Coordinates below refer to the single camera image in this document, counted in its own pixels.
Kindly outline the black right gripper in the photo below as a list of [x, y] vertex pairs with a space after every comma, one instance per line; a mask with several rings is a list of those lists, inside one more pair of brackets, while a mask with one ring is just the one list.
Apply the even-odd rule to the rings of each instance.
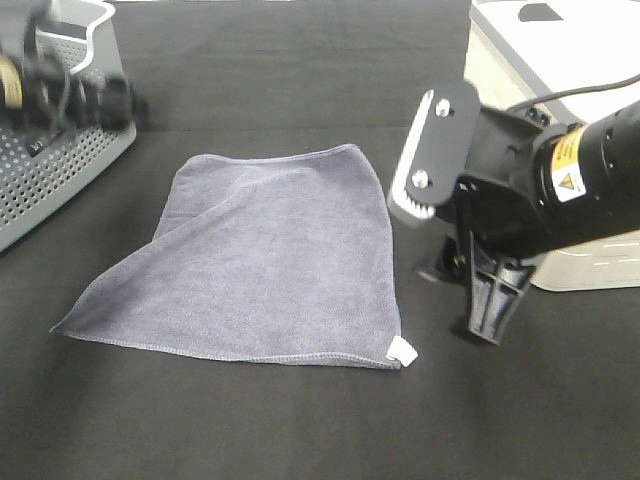
[[434, 217], [455, 225], [456, 238], [444, 236], [415, 272], [464, 287], [466, 311], [452, 332], [470, 343], [501, 343], [536, 272], [530, 257], [550, 249], [535, 162], [549, 133], [521, 114], [483, 105], [464, 80], [427, 90], [418, 104], [387, 205], [412, 227]]

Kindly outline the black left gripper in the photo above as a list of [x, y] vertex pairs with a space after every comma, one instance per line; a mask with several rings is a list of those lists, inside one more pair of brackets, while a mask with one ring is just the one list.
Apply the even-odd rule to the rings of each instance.
[[146, 125], [149, 105], [123, 75], [107, 75], [102, 82], [74, 78], [69, 96], [69, 120], [78, 128], [99, 127], [122, 132], [130, 125]]

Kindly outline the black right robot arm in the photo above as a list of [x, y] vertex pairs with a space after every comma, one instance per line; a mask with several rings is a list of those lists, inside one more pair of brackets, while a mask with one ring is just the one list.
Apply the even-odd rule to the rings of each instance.
[[639, 226], [638, 104], [572, 124], [539, 105], [484, 105], [465, 80], [428, 90], [390, 184], [396, 218], [453, 227], [419, 272], [465, 288], [471, 341], [501, 342], [547, 253]]

